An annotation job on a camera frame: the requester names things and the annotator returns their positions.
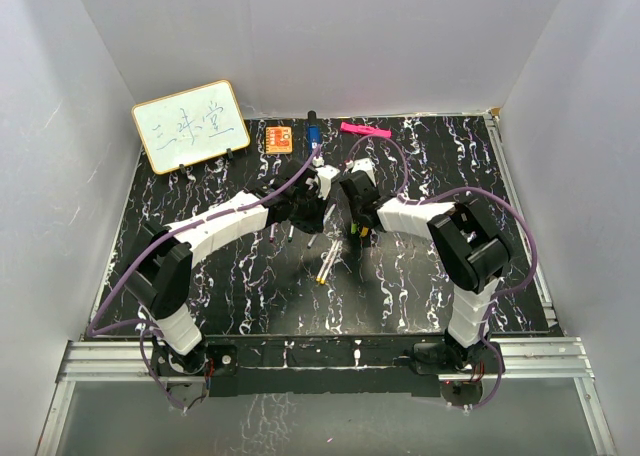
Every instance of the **pink eraser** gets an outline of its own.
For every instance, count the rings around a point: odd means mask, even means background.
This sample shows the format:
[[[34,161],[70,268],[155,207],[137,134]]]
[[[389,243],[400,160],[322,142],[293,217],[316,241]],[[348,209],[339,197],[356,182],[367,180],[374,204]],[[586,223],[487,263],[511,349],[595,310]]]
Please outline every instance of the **pink eraser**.
[[[341,123],[340,131],[348,131],[349,133],[364,134],[365,136],[382,136],[390,138],[391,131],[389,129],[378,129],[373,126],[358,126],[356,124]]]

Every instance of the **white enclosure panel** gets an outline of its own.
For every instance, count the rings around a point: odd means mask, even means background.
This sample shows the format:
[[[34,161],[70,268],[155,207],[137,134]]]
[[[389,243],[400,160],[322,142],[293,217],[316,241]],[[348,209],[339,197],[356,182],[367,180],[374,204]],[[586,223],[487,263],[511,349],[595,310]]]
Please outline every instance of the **white enclosure panel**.
[[[640,0],[561,0],[503,110],[507,157],[563,326],[621,455],[638,454]]]
[[[228,79],[245,117],[504,103],[558,0],[83,0],[137,102]]]
[[[251,0],[262,111],[501,106],[557,2]]]
[[[221,79],[259,111],[249,0],[82,0],[136,103]]]
[[[0,0],[2,454],[33,454],[138,156],[131,95],[80,0]]]

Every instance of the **wooden whiteboard frame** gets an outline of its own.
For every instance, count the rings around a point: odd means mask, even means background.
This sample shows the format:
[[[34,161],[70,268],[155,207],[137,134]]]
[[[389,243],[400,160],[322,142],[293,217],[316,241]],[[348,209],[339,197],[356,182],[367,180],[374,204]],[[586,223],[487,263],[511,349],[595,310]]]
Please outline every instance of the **wooden whiteboard frame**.
[[[144,151],[147,154],[147,158],[149,158],[149,163],[151,164],[151,169],[153,170],[153,172],[155,174],[158,174],[158,175],[167,174],[167,173],[170,173],[172,171],[175,171],[175,170],[179,169],[180,166],[176,166],[175,168],[167,169],[166,171],[161,171],[161,172],[156,171],[156,168],[153,165],[153,159],[151,159],[149,157],[149,148],[147,147],[147,142],[145,141],[144,137],[142,136],[142,131],[140,130],[140,126],[138,125],[138,121],[137,121],[136,115],[134,113],[136,108],[138,108],[140,106],[145,106],[147,104],[156,103],[158,101],[162,101],[163,99],[173,98],[174,96],[179,96],[181,94],[190,93],[192,91],[197,91],[199,89],[207,88],[209,86],[213,86],[214,84],[220,84],[220,83],[226,83],[229,86],[229,90],[231,91],[231,96],[233,97],[233,102],[236,105],[236,109],[238,110],[238,114],[240,115],[240,120],[242,121],[242,127],[244,128],[244,131],[247,134],[247,144],[245,144],[244,146],[237,146],[235,148],[231,148],[231,151],[237,151],[239,149],[244,149],[244,148],[248,147],[251,144],[251,135],[249,134],[249,131],[247,129],[247,125],[244,123],[244,118],[242,117],[242,112],[240,111],[240,107],[238,106],[238,101],[236,100],[236,94],[233,92],[233,87],[231,86],[231,83],[229,81],[227,81],[226,79],[221,79],[219,81],[214,81],[213,83],[203,84],[202,86],[198,86],[196,88],[186,89],[186,90],[180,91],[178,93],[173,93],[173,94],[169,94],[167,96],[163,96],[161,98],[152,99],[151,101],[145,101],[144,103],[138,103],[138,104],[134,105],[133,108],[131,108],[131,117],[133,118],[133,122],[136,125],[136,129],[138,130],[138,136],[140,136],[140,140],[142,141],[142,146],[144,147]],[[220,152],[220,153],[213,154],[213,155],[208,156],[206,158],[199,159],[197,161],[192,161],[189,164],[185,164],[184,166],[192,166],[194,164],[198,164],[198,163],[201,163],[203,161],[208,161],[209,159],[217,158],[218,156],[222,156],[224,154],[227,154],[226,149],[224,151]]]

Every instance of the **black marble surface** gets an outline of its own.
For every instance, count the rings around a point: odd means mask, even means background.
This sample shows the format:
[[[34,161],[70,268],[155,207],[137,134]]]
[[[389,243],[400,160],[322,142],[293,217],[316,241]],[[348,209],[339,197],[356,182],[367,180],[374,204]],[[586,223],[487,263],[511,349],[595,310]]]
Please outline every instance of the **black marble surface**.
[[[322,120],[324,158],[341,163],[357,136],[340,133],[341,120]],[[484,119],[477,117],[354,118],[393,131],[394,140],[409,159],[410,197],[431,196],[458,186],[480,186],[507,198]],[[293,155],[265,155],[264,128],[291,126]],[[305,120],[250,120],[252,143],[234,153],[233,161],[219,158],[188,168],[188,175],[157,176],[142,154],[129,195],[103,298],[123,271],[127,254],[142,222],[153,218],[168,224],[222,203],[247,183],[277,172],[290,157],[307,156]],[[359,156],[376,163],[382,191],[390,192],[402,180],[402,164],[395,150],[369,142]],[[212,254],[194,268],[189,299],[191,313],[205,334],[374,334],[441,332],[451,316],[452,283],[431,243],[405,234],[372,231],[365,239],[348,236],[349,211],[344,195],[311,249],[309,235],[294,233],[287,242],[289,224],[249,234]],[[498,225],[513,242],[516,257],[502,285],[520,281],[528,269],[516,223],[492,206]],[[331,240],[345,239],[342,253],[327,284],[316,282],[321,255]],[[124,293],[116,298],[101,325],[144,315]],[[529,333],[548,330],[535,285],[503,298],[492,328],[497,332]],[[131,336],[134,328],[119,335]]]

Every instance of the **orange circuit board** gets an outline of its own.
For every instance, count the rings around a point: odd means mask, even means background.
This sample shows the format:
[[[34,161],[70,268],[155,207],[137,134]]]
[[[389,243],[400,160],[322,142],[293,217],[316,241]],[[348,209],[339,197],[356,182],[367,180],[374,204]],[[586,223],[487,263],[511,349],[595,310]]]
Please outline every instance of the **orange circuit board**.
[[[293,152],[293,138],[291,128],[274,126],[267,128],[267,154],[282,154]]]

